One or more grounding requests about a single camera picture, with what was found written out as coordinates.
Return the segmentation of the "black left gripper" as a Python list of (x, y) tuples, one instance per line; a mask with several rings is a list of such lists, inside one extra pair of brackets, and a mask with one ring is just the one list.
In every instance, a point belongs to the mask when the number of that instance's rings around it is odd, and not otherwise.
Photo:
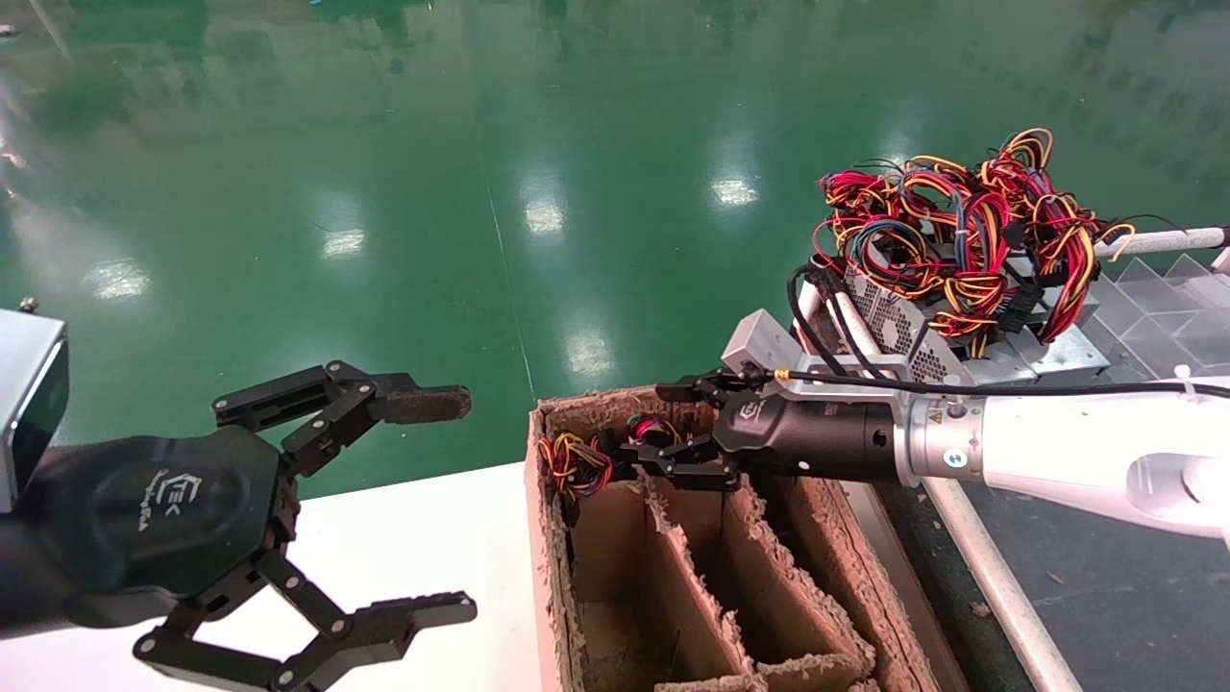
[[(465, 592), (346, 613), (283, 556), (311, 477), (375, 425), (455, 422), (464, 385), (422, 386), (344, 360), (223, 395), (202, 438), (132, 436), (49, 447), (28, 482), (28, 627), (124, 628), (167, 618), (133, 655), (167, 678), (224, 691), (326, 691), (401, 660), (421, 631), (474, 622)], [(282, 450), (255, 433), (303, 422)], [(269, 586), (316, 634), (287, 660), (196, 640)]]

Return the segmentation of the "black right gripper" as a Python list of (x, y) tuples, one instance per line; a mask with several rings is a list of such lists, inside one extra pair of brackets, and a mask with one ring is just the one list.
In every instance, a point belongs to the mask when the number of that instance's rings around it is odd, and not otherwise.
[[(729, 402), (729, 395), (759, 391), (769, 380), (769, 371), (708, 371), (658, 383), (663, 402), (722, 408), (713, 439), (702, 434), (676, 441), (667, 431), (647, 431), (621, 444), (620, 463), (681, 490), (737, 490), (740, 465), (755, 477), (898, 481), (895, 420), (888, 406), (777, 395)], [(717, 446), (734, 461), (720, 460)]]

